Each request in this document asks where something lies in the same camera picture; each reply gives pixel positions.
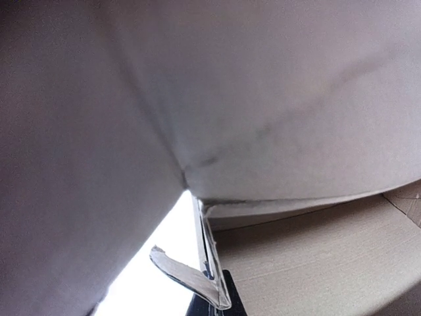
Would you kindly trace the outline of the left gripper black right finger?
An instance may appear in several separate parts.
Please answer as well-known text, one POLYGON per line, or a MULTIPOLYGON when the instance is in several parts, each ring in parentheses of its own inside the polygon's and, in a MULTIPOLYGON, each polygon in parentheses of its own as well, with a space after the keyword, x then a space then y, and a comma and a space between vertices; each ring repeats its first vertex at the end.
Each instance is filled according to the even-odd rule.
POLYGON ((224 269, 223 275, 226 281, 226 286, 228 289, 228 293, 230 295, 232 306, 229 309, 223 310, 223 316, 247 316, 247 312, 241 301, 240 295, 237 291, 235 286, 234 280, 229 272, 229 270, 224 269))

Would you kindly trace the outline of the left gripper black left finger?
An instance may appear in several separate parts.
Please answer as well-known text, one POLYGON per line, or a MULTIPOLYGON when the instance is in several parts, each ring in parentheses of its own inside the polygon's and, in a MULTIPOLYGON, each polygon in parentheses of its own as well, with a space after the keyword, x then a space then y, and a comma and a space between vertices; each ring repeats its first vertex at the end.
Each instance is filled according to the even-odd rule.
POLYGON ((186 311, 186 316, 216 316, 217 309, 211 305, 208 301, 204 300, 202 297, 194 294, 188 309, 186 311))

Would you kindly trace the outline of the brown cardboard box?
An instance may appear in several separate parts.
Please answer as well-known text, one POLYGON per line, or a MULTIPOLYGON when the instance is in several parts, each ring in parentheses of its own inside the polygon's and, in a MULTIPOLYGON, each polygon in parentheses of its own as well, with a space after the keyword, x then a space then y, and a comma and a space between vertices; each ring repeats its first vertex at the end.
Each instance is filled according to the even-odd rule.
POLYGON ((420 314, 419 1, 2 1, 1 314, 93 315, 180 196, 248 315, 420 314))

